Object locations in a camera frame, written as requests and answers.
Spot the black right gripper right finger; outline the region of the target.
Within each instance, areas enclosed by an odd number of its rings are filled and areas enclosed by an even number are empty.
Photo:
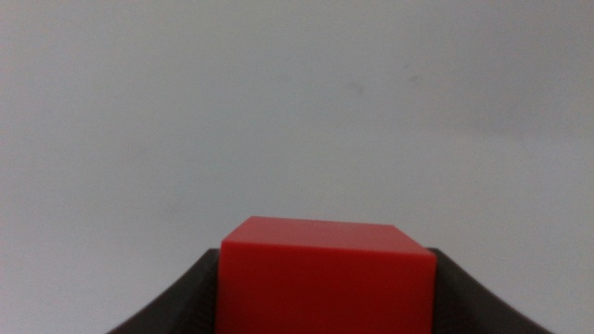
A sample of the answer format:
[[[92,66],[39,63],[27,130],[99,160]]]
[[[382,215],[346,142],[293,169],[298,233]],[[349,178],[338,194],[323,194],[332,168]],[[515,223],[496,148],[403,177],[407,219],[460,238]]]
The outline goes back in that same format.
[[[441,250],[433,299],[433,334],[551,334],[487,289]]]

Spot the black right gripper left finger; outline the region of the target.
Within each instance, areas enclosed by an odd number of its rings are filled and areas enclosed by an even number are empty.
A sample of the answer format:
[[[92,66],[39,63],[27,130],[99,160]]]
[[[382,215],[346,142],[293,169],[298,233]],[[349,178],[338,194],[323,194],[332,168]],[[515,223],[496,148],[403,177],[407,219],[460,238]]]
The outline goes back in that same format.
[[[207,250],[172,286],[109,334],[214,334],[219,250]]]

